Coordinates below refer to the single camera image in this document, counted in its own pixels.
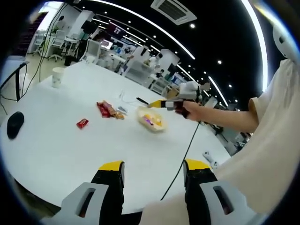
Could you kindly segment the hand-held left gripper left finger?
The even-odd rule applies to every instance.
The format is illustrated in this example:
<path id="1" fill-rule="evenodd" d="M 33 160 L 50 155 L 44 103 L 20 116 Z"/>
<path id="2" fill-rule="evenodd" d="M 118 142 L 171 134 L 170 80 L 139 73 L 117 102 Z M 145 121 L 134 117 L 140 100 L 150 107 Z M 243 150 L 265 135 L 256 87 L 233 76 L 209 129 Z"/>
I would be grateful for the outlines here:
<path id="1" fill-rule="evenodd" d="M 42 225 L 118 225 L 124 203 L 123 161 L 98 168 L 91 182 L 84 182 L 65 197 L 54 216 Z"/>

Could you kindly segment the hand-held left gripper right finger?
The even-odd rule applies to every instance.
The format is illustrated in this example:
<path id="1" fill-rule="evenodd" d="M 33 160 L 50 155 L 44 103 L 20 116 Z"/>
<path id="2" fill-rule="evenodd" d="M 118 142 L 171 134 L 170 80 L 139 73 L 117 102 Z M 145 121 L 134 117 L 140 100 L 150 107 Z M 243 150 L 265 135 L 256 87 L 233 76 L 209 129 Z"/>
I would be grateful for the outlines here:
<path id="1" fill-rule="evenodd" d="M 257 216 L 246 197 L 217 180 L 204 162 L 184 160 L 185 203 L 191 225 L 253 225 Z"/>

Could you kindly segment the person's right hand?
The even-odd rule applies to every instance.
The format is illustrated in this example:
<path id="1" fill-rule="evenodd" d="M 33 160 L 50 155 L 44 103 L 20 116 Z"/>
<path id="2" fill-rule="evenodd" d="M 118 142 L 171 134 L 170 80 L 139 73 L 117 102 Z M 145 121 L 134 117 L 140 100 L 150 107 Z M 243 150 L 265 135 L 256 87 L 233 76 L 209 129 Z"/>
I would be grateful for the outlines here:
<path id="1" fill-rule="evenodd" d="M 192 121 L 204 121 L 205 108 L 203 106 L 198 105 L 196 102 L 184 101 L 183 107 L 187 111 L 186 119 Z"/>

